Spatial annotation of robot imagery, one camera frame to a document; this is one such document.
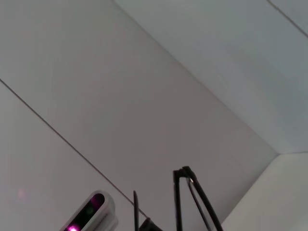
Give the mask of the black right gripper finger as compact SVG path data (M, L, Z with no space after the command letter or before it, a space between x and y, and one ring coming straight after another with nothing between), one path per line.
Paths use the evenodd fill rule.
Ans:
M147 218L139 227L139 231L161 231L150 218Z

